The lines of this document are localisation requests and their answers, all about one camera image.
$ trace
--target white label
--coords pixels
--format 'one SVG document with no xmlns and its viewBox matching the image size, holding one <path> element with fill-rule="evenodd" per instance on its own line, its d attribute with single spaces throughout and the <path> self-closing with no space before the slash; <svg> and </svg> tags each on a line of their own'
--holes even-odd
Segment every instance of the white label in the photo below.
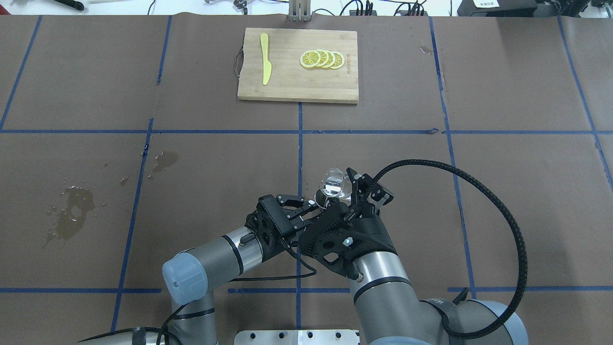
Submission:
<svg viewBox="0 0 613 345">
<path fill-rule="evenodd" d="M 491 9 L 493 7 L 500 7 L 498 0 L 473 0 L 474 5 L 480 9 Z"/>
</svg>

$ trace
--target yellow knife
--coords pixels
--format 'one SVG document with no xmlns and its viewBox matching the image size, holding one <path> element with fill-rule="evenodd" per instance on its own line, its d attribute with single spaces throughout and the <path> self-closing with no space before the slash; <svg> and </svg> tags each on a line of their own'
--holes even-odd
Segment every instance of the yellow knife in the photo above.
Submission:
<svg viewBox="0 0 613 345">
<path fill-rule="evenodd" d="M 262 61 L 264 62 L 262 84 L 266 85 L 268 84 L 270 74 L 272 73 L 272 64 L 268 60 L 268 34 L 262 33 L 260 35 L 260 43 L 262 44 Z"/>
</svg>

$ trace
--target black rubber ring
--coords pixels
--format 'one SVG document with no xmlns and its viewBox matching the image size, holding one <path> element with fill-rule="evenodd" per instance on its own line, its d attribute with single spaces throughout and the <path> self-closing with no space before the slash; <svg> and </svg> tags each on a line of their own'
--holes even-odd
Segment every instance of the black rubber ring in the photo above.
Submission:
<svg viewBox="0 0 613 345">
<path fill-rule="evenodd" d="M 214 312 L 215 312 L 215 308 L 211 308 L 211 309 L 207 309 L 207 310 L 203 310 L 199 312 L 192 312 L 189 314 L 175 315 L 175 317 L 173 317 L 172 319 L 173 320 L 187 320 L 187 319 L 193 319 L 195 317 L 213 314 Z"/>
<path fill-rule="evenodd" d="M 230 237 L 228 237 L 228 235 L 224 235 L 222 237 L 226 239 L 226 241 L 228 241 L 228 243 L 232 247 L 232 251 L 234 252 L 234 255 L 236 256 L 236 261 L 238 261 L 238 275 L 243 274 L 243 259 L 240 257 L 238 248 L 236 248 L 236 246 L 234 245 L 234 242 L 232 242 L 232 240 L 230 239 Z"/>
<path fill-rule="evenodd" d="M 370 283 L 364 285 L 363 287 L 361 287 L 355 295 L 353 295 L 353 304 L 356 303 L 358 297 L 361 296 L 361 294 L 363 294 L 364 292 L 366 292 L 366 290 L 373 288 L 377 285 L 381 285 L 381 284 L 385 284 L 385 283 L 389 283 L 389 282 L 401 282 L 401 283 L 407 283 L 409 285 L 411 285 L 411 282 L 407 279 L 407 278 L 402 278 L 402 277 L 383 277 L 383 278 L 379 278 L 379 279 L 375 279 L 374 281 L 371 281 Z"/>
</svg>

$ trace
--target lemon slice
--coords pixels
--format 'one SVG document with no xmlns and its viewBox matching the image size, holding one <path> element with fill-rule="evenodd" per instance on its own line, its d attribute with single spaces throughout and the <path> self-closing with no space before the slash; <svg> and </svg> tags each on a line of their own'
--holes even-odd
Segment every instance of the lemon slice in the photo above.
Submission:
<svg viewBox="0 0 613 345">
<path fill-rule="evenodd" d="M 330 69 L 339 69 L 345 65 L 345 56 L 339 52 L 331 52 L 334 56 L 334 63 L 330 66 Z"/>
<path fill-rule="evenodd" d="M 328 56 L 328 54 L 326 53 L 327 50 L 317 49 L 315 51 L 319 53 L 319 56 L 321 56 L 319 59 L 319 63 L 317 64 L 317 67 L 321 67 L 323 65 L 328 64 L 328 60 L 330 59 L 330 56 Z"/>
<path fill-rule="evenodd" d="M 304 68 L 313 68 L 317 66 L 321 55 L 316 50 L 307 50 L 300 56 L 300 64 Z"/>
<path fill-rule="evenodd" d="M 323 65 L 323 66 L 321 66 L 322 68 L 330 68 L 330 67 L 332 67 L 334 65 L 334 61 L 337 60 L 336 56 L 332 52 L 326 50 L 326 54 L 328 54 L 328 57 L 329 57 L 328 63 Z"/>
</svg>

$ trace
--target wooden cutting board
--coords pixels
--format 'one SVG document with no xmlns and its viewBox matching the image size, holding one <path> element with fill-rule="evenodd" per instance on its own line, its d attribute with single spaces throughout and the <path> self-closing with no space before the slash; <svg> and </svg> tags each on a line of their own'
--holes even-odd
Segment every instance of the wooden cutting board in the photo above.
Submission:
<svg viewBox="0 0 613 345">
<path fill-rule="evenodd" d="M 262 33 L 268 34 L 268 60 L 272 64 L 267 85 L 262 84 Z M 336 70 L 302 67 L 302 53 L 316 49 L 344 54 L 345 65 Z M 358 101 L 355 31 L 246 28 L 243 51 L 239 99 L 350 104 Z"/>
</svg>

